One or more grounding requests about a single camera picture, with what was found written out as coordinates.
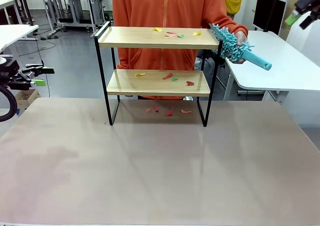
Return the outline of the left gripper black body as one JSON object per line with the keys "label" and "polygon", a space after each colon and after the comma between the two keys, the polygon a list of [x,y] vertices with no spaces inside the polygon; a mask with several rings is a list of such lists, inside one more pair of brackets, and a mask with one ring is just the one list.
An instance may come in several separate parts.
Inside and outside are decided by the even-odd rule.
{"label": "left gripper black body", "polygon": [[30,77],[22,72],[17,72],[15,75],[9,72],[0,73],[0,84],[12,90],[28,90],[32,87],[31,82]]}

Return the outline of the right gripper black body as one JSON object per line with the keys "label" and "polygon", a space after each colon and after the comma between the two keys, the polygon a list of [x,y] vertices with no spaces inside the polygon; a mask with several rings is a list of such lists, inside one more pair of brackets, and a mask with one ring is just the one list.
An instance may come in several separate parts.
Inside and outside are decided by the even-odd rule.
{"label": "right gripper black body", "polygon": [[320,0],[298,0],[295,3],[295,10],[298,13],[306,13],[314,10],[320,5]]}

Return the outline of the person's left hand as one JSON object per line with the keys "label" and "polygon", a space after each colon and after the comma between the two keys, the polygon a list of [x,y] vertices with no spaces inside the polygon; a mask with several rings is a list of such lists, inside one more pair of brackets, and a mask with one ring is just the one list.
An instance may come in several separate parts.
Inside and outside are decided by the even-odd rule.
{"label": "person's left hand", "polygon": [[[247,36],[244,34],[244,32],[242,31],[238,31],[235,33],[235,37],[237,39],[237,45],[240,47],[243,43],[245,43],[247,41]],[[232,61],[230,60],[232,63],[234,64],[243,64],[245,62],[244,59],[238,60],[238,61]]]}

